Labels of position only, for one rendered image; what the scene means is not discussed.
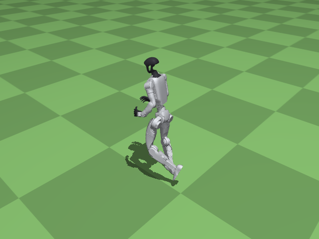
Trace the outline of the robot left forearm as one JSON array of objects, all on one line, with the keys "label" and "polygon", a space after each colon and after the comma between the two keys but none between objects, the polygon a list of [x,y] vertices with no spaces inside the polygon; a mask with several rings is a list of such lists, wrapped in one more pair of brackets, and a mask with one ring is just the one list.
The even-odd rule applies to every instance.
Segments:
[{"label": "robot left forearm", "polygon": [[137,112],[138,117],[146,117],[149,113],[152,112],[153,104],[151,102],[148,103],[143,112]]}]

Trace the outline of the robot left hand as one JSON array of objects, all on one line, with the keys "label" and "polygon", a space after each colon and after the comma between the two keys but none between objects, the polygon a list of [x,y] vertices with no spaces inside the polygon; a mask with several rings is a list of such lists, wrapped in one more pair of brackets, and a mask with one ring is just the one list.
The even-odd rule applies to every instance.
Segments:
[{"label": "robot left hand", "polygon": [[142,112],[142,111],[138,111],[137,107],[134,109],[134,116],[137,117],[137,112]]}]

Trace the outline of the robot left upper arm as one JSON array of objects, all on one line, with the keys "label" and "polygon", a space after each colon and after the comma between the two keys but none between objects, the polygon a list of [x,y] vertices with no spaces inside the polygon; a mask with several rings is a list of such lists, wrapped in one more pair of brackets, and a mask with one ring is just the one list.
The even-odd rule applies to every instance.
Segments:
[{"label": "robot left upper arm", "polygon": [[155,95],[154,95],[154,91],[153,91],[153,88],[154,88],[153,81],[152,80],[147,81],[144,84],[144,88],[147,92],[147,96],[148,96],[150,102],[153,104],[153,108],[155,108],[157,104],[156,104]]}]

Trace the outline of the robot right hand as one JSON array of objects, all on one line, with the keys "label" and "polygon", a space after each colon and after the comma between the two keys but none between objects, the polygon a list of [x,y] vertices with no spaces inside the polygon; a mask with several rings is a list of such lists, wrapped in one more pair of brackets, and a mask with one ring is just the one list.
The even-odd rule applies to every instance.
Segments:
[{"label": "robot right hand", "polygon": [[140,97],[140,100],[144,100],[143,101],[143,103],[145,102],[145,101],[148,101],[148,102],[150,102],[150,100],[149,100],[149,98],[148,97],[146,97],[146,96],[142,96],[142,97]]}]

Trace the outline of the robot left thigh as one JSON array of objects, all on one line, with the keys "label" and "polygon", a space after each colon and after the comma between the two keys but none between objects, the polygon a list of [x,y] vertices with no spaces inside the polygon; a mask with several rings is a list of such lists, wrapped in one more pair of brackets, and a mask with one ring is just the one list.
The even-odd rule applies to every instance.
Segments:
[{"label": "robot left thigh", "polygon": [[161,124],[162,124],[162,118],[158,116],[157,118],[152,118],[147,126],[146,145],[147,145],[148,151],[150,148],[154,148],[156,151],[158,151],[158,147],[153,145],[153,142],[157,134],[157,129],[161,127]]}]

